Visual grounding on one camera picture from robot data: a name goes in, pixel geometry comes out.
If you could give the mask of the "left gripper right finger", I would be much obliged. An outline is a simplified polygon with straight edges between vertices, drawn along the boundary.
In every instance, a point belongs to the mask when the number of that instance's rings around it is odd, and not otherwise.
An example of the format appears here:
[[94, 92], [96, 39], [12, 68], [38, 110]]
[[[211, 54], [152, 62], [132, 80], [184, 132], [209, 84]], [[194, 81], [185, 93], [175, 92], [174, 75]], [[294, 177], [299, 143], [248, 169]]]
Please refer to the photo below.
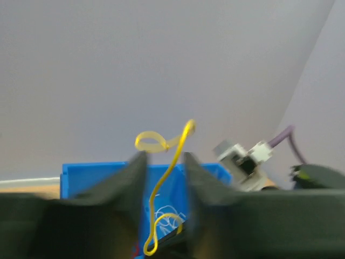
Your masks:
[[194, 258], [344, 258], [344, 190], [242, 192], [184, 153]]

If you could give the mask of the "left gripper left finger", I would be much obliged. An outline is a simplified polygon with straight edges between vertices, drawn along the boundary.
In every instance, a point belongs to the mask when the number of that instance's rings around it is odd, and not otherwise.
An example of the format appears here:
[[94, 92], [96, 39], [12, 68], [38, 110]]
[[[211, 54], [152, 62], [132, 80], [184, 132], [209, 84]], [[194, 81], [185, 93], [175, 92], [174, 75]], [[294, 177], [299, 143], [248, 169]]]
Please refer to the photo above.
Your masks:
[[1, 194], [1, 258], [130, 258], [138, 241], [148, 156], [72, 199]]

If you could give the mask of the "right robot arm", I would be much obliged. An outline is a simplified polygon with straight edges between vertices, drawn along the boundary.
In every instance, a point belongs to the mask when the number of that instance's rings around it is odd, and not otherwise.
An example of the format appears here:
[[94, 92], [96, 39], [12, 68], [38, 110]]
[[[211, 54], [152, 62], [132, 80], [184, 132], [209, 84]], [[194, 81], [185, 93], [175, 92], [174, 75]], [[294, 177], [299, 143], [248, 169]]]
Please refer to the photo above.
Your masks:
[[344, 189], [344, 174], [333, 168], [302, 164], [291, 169], [293, 189]]

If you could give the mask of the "middle blue bin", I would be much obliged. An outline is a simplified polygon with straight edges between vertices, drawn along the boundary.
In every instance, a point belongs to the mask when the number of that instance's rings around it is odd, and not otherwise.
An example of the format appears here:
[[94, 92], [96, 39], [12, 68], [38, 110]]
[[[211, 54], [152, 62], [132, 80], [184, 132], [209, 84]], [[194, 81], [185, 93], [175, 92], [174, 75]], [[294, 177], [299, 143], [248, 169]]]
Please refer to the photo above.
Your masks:
[[[60, 197], [68, 199], [74, 197], [109, 176], [117, 173], [127, 165], [126, 162], [101, 163], [69, 163], [63, 165], [60, 175]], [[143, 247], [149, 235], [149, 198], [168, 165], [149, 165], [146, 180], [146, 190], [143, 195], [143, 210], [141, 217], [141, 233], [139, 246]], [[177, 164], [167, 180], [160, 187], [154, 200], [155, 218], [174, 213], [182, 220], [189, 215], [189, 203], [185, 183], [185, 172], [182, 164]]]

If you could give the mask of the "aluminium table frame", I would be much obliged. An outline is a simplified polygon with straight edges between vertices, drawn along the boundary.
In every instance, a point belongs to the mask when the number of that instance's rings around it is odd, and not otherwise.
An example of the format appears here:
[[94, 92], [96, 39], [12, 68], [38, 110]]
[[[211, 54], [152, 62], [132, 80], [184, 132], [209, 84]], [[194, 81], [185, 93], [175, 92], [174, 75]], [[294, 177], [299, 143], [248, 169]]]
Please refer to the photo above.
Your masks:
[[1, 189], [60, 185], [60, 177], [1, 181]]

